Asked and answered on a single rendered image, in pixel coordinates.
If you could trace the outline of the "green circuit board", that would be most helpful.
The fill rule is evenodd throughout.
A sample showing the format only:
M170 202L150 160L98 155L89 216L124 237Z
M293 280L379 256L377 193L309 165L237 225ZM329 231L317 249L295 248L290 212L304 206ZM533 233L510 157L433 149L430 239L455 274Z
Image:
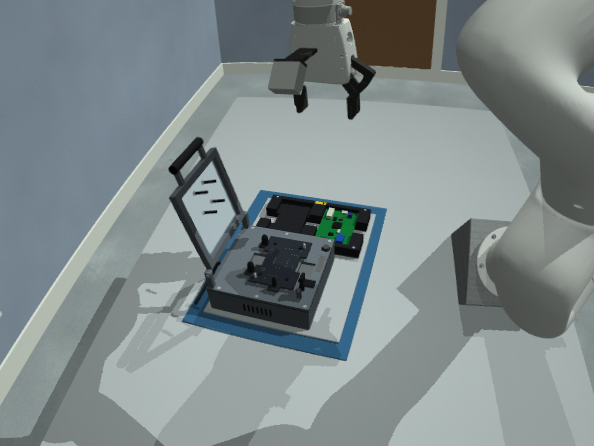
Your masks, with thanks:
M352 214L352 212L339 211L335 208L326 209L315 236L334 239L335 243L349 245L357 217L358 213Z

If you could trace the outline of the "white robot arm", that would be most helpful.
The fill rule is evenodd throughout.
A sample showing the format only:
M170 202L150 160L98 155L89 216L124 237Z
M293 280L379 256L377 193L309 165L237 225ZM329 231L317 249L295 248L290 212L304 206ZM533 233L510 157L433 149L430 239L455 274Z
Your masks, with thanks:
M594 66L594 0L487 0L456 55L475 95L540 159L517 215L482 241L478 278L518 327L556 338L594 291L594 94L577 82Z

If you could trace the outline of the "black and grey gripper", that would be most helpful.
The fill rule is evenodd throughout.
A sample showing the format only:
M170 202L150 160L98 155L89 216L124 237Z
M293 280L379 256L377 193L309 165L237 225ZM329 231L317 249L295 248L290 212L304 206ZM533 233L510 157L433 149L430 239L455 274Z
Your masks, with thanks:
M293 21L290 31L290 54L299 48L317 48L318 51L305 62L308 66L304 81L342 85L349 94L348 119L353 120L360 112L360 93L370 84L376 71L357 59L349 19L343 17L337 22L319 25L305 25ZM351 72L352 68L355 72ZM360 83L354 77L358 72L363 74ZM297 113L302 113L308 107L305 85L301 95L293 96Z

